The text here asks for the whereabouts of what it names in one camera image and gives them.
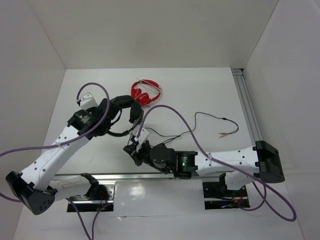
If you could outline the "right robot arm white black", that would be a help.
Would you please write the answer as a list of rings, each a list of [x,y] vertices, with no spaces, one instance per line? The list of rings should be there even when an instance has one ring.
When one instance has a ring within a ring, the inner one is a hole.
[[[240,150],[207,153],[177,151],[163,143],[150,146],[148,141],[132,143],[123,150],[136,166],[146,164],[165,175],[173,174],[177,179],[218,174],[218,190],[223,196],[230,196],[256,179],[266,184],[285,181],[279,151],[263,140]]]

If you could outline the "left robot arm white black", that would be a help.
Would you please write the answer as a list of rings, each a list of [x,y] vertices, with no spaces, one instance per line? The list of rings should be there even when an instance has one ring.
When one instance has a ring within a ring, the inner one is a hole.
[[[47,211],[56,201],[74,196],[88,200],[105,199],[107,188],[89,173],[65,180],[54,180],[63,165],[92,138],[107,133],[122,112],[120,99],[104,98],[99,105],[82,108],[68,120],[66,127],[49,149],[20,172],[5,177],[12,193],[34,215]]]

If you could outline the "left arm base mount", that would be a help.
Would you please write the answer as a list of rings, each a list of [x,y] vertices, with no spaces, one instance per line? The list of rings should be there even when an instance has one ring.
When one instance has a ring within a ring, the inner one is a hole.
[[[77,194],[69,199],[79,212],[113,212],[116,191],[115,181],[99,181],[89,173],[80,175],[88,181],[89,187],[85,194]]]

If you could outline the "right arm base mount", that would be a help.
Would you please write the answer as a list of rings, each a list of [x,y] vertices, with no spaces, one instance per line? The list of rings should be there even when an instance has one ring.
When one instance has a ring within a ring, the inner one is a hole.
[[[245,186],[240,190],[228,190],[218,182],[203,182],[202,188],[205,210],[250,208]]]

